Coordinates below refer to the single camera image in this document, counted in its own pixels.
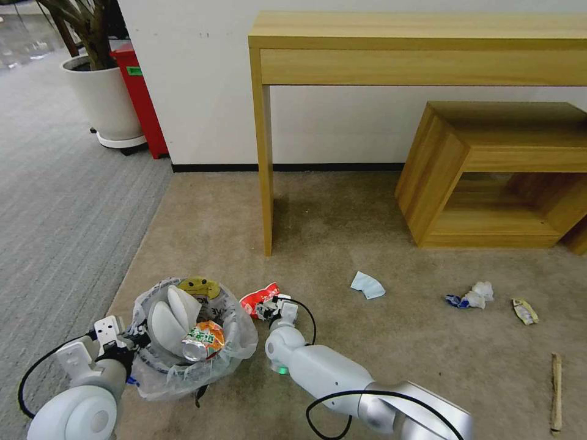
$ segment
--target red trash can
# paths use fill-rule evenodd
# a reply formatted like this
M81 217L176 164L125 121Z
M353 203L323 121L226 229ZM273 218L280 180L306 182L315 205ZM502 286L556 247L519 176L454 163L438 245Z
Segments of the red trash can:
M142 132L145 134L149 151L153 159L161 155L169 154L165 138L159 126L157 113L151 102L145 79L142 77L141 67L136 58L132 43L125 43L111 52L112 57L118 62L122 77L127 85L128 94L135 107L136 115L141 123Z

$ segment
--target baseboard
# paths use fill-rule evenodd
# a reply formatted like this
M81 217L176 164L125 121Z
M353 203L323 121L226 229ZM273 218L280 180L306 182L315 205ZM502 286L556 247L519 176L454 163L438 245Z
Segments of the baseboard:
M173 172L258 171L257 164L171 164ZM273 164L274 171L401 171L402 162Z

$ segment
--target beige carpet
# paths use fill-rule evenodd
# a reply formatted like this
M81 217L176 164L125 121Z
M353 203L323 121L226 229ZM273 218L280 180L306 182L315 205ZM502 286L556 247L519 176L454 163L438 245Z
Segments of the beige carpet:
M262 254L255 173L176 174L118 292L112 311L130 321L135 296L168 276L202 274L237 296L277 281L304 301L318 343L363 364L379 382L416 382L474 415L476 439L548 439L550 353L563 355L563 439L587 438L587 258L564 247L527 251L422 250L411 241L395 173L275 175L274 253ZM357 270L387 289L367 301L349 288ZM458 310L448 293L493 283L486 310ZM511 298L541 322L525 327ZM190 398L142 401L129 387L119 439L314 439L312 401L269 369L259 347L196 409ZM300 329L311 336L300 312ZM338 434L345 418L319 408ZM359 420L348 439L377 438Z

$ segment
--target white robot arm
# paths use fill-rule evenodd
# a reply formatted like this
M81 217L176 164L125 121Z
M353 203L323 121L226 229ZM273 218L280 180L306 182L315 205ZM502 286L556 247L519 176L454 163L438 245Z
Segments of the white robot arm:
M265 353L273 370L289 372L298 385L318 399L307 412L316 434L326 438L311 423L309 410L323 403L332 411L358 417L379 433L394 434L396 439L473 439L473 418L464 409L411 382L379 385L364 367L349 358L324 345L307 345L294 328L292 317L297 306L283 301L286 313L271 325Z
M114 427L134 344L120 336L122 322L114 316L97 321L94 329L96 340L85 335L55 352L71 388L43 405L31 422L27 440L116 438Z

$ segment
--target white wall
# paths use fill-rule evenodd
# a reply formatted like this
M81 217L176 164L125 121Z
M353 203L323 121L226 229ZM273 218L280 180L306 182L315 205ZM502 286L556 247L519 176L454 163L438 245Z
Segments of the white wall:
M260 10L587 12L585 0L119 0L174 164L256 163L247 34ZM274 163L403 162L427 100L584 88L273 87Z

